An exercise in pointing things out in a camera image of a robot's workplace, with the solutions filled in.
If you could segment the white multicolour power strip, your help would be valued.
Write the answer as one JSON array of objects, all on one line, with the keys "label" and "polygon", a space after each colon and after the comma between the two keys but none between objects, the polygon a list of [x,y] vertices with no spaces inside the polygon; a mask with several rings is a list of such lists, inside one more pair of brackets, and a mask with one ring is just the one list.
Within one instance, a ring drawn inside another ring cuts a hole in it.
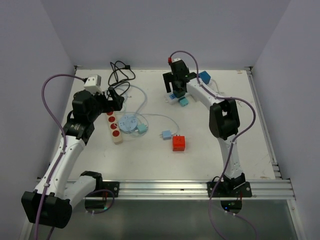
[{"label": "white multicolour power strip", "polygon": [[[169,103],[170,105],[173,105],[175,103],[178,103],[179,102],[179,99],[175,97],[175,95],[172,93],[172,92],[169,92],[169,93],[165,93],[164,95],[164,99],[167,103]],[[185,98],[187,99],[193,99],[195,102],[198,102],[199,99],[192,96],[189,92],[187,92],[185,95],[184,95]]]}]

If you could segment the round light blue socket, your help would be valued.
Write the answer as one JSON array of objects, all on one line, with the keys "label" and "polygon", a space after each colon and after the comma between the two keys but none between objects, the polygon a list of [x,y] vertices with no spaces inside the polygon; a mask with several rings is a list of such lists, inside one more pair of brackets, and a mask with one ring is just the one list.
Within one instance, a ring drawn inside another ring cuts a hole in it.
[{"label": "round light blue socket", "polygon": [[138,126],[138,118],[134,114],[125,114],[118,120],[119,129],[127,134],[133,133]]}]

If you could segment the beige red power strip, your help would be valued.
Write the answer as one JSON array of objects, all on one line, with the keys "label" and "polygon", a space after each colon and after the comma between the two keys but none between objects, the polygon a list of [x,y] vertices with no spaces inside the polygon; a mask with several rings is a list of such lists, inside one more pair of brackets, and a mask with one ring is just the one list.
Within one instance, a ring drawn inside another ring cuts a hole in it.
[{"label": "beige red power strip", "polygon": [[115,112],[107,112],[106,117],[113,143],[115,145],[121,144],[123,142],[123,138],[121,135]]}]

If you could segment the mint green charger plug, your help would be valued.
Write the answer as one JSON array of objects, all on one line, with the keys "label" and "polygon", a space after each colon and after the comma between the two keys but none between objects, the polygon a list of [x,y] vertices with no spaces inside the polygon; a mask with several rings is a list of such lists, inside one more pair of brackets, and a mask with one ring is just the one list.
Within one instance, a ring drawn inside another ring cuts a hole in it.
[{"label": "mint green charger plug", "polygon": [[137,132],[139,135],[142,135],[148,131],[148,126],[145,125],[144,123],[138,124],[137,125]]}]

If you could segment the light blue charger plug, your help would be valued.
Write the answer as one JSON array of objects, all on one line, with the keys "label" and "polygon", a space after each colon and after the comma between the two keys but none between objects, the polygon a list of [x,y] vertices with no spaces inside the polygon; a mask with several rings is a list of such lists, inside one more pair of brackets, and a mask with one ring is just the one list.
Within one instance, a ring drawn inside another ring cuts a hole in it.
[{"label": "light blue charger plug", "polygon": [[159,135],[163,140],[170,140],[172,138],[172,132],[170,130],[164,130]]}]

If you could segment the red cube adapter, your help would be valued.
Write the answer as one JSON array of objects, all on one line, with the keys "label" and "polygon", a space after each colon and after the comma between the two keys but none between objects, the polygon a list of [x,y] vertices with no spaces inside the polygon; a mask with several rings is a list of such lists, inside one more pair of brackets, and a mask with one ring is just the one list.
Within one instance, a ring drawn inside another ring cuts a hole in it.
[{"label": "red cube adapter", "polygon": [[172,137],[172,150],[174,152],[184,152],[186,149],[186,138],[183,135],[174,135]]}]

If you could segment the dark green cube adapter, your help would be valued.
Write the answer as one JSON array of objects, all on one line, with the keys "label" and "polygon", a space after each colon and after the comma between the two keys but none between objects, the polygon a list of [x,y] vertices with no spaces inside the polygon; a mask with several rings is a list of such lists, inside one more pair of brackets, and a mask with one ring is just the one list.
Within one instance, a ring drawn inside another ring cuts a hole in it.
[{"label": "dark green cube adapter", "polygon": [[173,94],[177,99],[180,99],[185,96],[186,92],[184,90],[174,90]]}]

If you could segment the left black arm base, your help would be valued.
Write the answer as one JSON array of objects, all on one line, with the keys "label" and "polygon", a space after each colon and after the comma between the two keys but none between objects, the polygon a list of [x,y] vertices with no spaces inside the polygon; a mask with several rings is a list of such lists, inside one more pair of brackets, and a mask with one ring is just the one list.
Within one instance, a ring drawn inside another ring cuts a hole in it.
[{"label": "left black arm base", "polygon": [[106,212],[114,205],[119,190],[118,181],[103,181],[101,187],[85,196],[85,210],[93,215]]}]

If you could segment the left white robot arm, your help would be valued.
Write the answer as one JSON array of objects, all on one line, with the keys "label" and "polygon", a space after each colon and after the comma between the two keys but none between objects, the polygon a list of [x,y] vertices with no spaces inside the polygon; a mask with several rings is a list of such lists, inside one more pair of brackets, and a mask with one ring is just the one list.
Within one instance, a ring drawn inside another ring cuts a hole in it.
[{"label": "left white robot arm", "polygon": [[108,88],[111,99],[104,93],[78,91],[72,100],[72,111],[62,130],[58,150],[48,170],[33,191],[26,191],[21,203],[28,221],[33,224],[63,229],[69,222],[75,206],[85,197],[111,196],[104,188],[102,174],[84,171],[71,186],[67,181],[75,162],[86,147],[93,131],[94,121],[101,115],[120,111],[124,97],[113,87]]}]

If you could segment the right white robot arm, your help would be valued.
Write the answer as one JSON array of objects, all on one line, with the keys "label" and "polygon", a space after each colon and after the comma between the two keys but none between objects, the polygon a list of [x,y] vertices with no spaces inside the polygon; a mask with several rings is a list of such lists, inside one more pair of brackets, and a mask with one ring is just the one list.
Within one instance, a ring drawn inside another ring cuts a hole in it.
[{"label": "right white robot arm", "polygon": [[195,72],[190,72],[182,59],[169,57],[168,64],[171,72],[162,75],[166,92],[178,100],[188,93],[209,110],[209,130],[218,139],[226,167],[222,189],[227,196],[235,196],[246,182],[234,140],[240,127],[236,101],[225,99],[210,89]]}]

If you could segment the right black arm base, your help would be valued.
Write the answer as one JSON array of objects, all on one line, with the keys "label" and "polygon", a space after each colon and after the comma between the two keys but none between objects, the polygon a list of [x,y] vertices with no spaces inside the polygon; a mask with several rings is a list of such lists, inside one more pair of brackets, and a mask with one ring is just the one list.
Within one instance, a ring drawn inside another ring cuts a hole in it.
[{"label": "right black arm base", "polygon": [[206,183],[208,197],[215,186],[213,198],[234,198],[235,200],[221,200],[220,204],[224,211],[237,214],[241,211],[243,206],[243,198],[251,198],[253,196],[251,185],[246,181],[245,174],[242,173],[239,177],[228,179],[226,176],[222,177],[222,181],[218,183],[219,177],[214,177],[211,181]]}]

